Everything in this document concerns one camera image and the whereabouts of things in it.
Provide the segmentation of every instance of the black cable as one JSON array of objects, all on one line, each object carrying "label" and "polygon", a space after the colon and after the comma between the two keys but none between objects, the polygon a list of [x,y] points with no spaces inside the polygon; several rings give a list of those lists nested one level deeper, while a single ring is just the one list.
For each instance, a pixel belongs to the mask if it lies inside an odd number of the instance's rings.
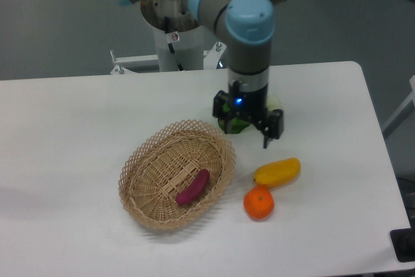
[{"label": "black cable", "polygon": [[[169,23],[170,23],[170,19],[167,16],[165,16],[164,17],[164,33],[165,34],[169,33]],[[173,44],[168,43],[167,45],[169,46],[170,53],[173,54],[174,59],[176,60],[177,67],[178,67],[179,71],[184,71],[182,63],[177,59],[177,57],[175,55],[175,50],[174,50]]]},{"label": "black cable", "polygon": [[415,184],[415,181],[409,180],[408,178],[396,178],[398,181],[406,181]]},{"label": "black cable", "polygon": [[218,12],[218,15],[215,18],[215,21],[213,22],[213,33],[216,34],[216,27],[218,26],[218,21],[222,13],[227,9],[228,4],[226,4],[223,8],[221,8]]}]

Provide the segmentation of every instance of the gray floor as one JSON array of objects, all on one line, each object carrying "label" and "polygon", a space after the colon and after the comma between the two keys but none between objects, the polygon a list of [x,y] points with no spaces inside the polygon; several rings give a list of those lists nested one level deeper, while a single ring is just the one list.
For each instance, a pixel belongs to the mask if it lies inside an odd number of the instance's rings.
[{"label": "gray floor", "polygon": [[[0,0],[0,80],[107,75],[117,56],[154,54],[139,6],[114,0]],[[415,75],[415,3],[290,0],[276,7],[272,64],[353,60],[380,123]],[[206,33],[205,49],[215,38]],[[398,176],[415,179],[415,114],[386,141]]]}]

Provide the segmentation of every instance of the woven basket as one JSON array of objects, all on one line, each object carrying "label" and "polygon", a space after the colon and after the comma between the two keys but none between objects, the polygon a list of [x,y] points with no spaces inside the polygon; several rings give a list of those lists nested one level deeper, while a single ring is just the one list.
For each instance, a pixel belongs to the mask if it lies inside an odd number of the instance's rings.
[{"label": "woven basket", "polygon": [[[215,203],[234,168],[234,149],[220,129],[201,121],[182,121],[154,134],[131,155],[121,173],[119,195],[124,209],[139,223],[172,230]],[[210,172],[208,185],[192,203],[179,206],[177,194],[201,169]]]}]

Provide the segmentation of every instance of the toy mango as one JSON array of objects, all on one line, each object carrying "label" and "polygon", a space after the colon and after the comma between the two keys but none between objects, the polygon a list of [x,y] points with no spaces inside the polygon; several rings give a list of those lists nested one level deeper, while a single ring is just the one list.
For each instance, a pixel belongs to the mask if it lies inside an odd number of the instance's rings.
[{"label": "toy mango", "polygon": [[278,187],[294,180],[300,170],[300,161],[297,158],[289,158],[259,167],[254,173],[254,180],[257,185],[266,188]]}]

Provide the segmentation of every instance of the toy fruit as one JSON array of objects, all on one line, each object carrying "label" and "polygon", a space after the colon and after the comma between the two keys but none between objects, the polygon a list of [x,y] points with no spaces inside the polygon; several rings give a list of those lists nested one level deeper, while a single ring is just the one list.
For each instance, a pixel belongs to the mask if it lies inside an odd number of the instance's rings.
[{"label": "toy fruit", "polygon": [[[229,105],[224,104],[222,109],[224,112],[229,112]],[[243,121],[237,118],[233,118],[230,121],[230,123],[231,123],[230,134],[239,134],[242,132],[242,130],[244,130],[245,128],[251,125],[250,123],[247,123],[246,121]],[[218,125],[219,125],[219,128],[222,129],[222,131],[225,131],[225,122],[221,120],[220,118],[218,118]]]},{"label": "toy fruit", "polygon": [[294,180],[300,173],[301,164],[297,158],[289,158],[259,167],[254,174],[257,185],[272,188]]},{"label": "toy fruit", "polygon": [[267,97],[267,108],[268,110],[282,110],[283,106],[280,99],[276,94],[269,94]]},{"label": "toy fruit", "polygon": [[255,186],[245,195],[244,207],[251,218],[264,219],[274,209],[274,199],[266,187]]},{"label": "toy fruit", "polygon": [[196,199],[197,196],[203,192],[209,182],[209,179],[209,171],[206,169],[200,170],[190,185],[176,196],[176,202],[179,206],[183,206],[184,204],[189,204],[194,201],[194,199]]}]

